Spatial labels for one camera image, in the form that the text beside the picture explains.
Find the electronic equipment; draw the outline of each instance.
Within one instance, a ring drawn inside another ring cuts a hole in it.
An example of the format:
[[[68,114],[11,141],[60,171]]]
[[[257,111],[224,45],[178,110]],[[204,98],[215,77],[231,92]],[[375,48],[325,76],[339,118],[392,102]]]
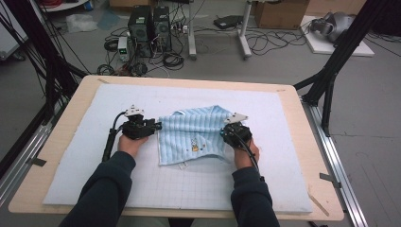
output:
[[[152,57],[154,28],[150,6],[134,6],[128,21],[133,51],[140,57]]]
[[[168,7],[156,7],[153,11],[153,23],[157,37],[157,50],[169,52],[171,47],[171,25]]]
[[[242,16],[226,16],[213,21],[213,24],[220,29],[227,29],[229,27],[238,26],[242,24]]]
[[[255,159],[255,154],[252,153],[250,149],[250,143],[252,142],[252,133],[249,127],[242,125],[241,121],[248,119],[248,116],[242,115],[240,113],[234,113],[232,116],[224,120],[227,125],[220,130],[220,135],[223,141],[230,145],[234,149],[241,149],[248,153],[248,156],[259,173],[259,166],[257,165],[257,160]],[[260,176],[261,182],[265,181],[263,176]]]
[[[118,55],[122,62],[127,62],[130,60],[130,50],[128,49],[128,38],[120,37],[118,38]]]
[[[102,162],[106,162],[110,159],[112,154],[113,144],[116,135],[119,131],[122,131],[124,135],[132,140],[144,138],[154,134],[156,131],[162,129],[162,122],[157,122],[154,118],[144,119],[144,110],[135,108],[132,105],[125,112],[119,113],[115,118],[113,127],[110,128],[109,137],[107,138],[106,148],[104,149]],[[125,115],[129,120],[124,122],[118,129],[115,128],[118,118],[121,115]]]
[[[331,43],[335,44],[353,22],[354,18],[344,12],[328,12],[323,18],[313,20],[310,30],[320,31]]]

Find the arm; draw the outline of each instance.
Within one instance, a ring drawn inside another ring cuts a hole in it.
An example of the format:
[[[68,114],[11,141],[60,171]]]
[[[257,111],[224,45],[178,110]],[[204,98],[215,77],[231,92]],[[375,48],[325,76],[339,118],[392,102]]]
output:
[[[131,192],[133,158],[147,140],[131,140],[122,135],[118,150],[124,151],[116,152],[97,167],[60,226],[116,226]]]
[[[259,149],[253,140],[250,149],[258,160]],[[235,148],[235,166],[231,203],[238,226],[280,226],[272,209],[268,185],[260,181],[248,154],[240,148]]]

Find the cloth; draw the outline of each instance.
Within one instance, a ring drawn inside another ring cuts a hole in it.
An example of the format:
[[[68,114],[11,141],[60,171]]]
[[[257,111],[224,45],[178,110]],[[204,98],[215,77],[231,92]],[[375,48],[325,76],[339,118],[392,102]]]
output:
[[[245,167],[233,173],[234,191],[231,194],[238,227],[280,226],[272,208],[268,185],[259,180],[254,167]]]
[[[161,116],[159,131],[160,166],[182,163],[206,155],[224,158],[224,141],[219,135],[230,112],[219,106],[177,111]]]

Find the white device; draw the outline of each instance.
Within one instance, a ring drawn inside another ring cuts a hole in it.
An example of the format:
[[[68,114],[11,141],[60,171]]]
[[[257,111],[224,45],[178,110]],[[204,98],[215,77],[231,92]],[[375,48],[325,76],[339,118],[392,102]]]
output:
[[[128,38],[118,38],[118,54],[122,62],[128,62],[130,60],[130,50],[128,49]]]
[[[131,115],[137,115],[137,114],[143,114],[144,110],[141,110],[139,108],[135,108],[135,105],[132,105],[129,109],[126,110],[124,113],[125,116],[131,116]]]

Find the hand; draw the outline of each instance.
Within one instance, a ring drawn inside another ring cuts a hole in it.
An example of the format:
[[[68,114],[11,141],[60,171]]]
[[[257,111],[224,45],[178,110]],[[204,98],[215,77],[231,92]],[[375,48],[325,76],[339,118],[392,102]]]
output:
[[[118,150],[127,152],[132,158],[136,157],[141,145],[147,142],[148,137],[132,140],[126,135],[121,135],[118,140]]]
[[[251,149],[251,152],[254,154],[256,162],[258,162],[259,148],[254,144],[253,139],[251,139],[251,141],[249,142],[249,147]],[[235,153],[234,162],[236,169],[253,166],[253,162],[251,161],[251,158],[246,150],[242,148],[234,148],[234,153]]]

